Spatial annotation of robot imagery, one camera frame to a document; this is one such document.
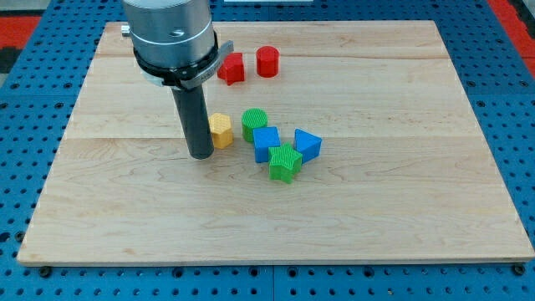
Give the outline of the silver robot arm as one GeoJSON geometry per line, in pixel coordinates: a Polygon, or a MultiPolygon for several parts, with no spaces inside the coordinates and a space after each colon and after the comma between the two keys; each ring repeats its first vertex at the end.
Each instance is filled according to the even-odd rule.
{"type": "Polygon", "coordinates": [[[219,43],[207,0],[123,0],[138,65],[157,85],[194,89],[234,51],[219,43]]]}

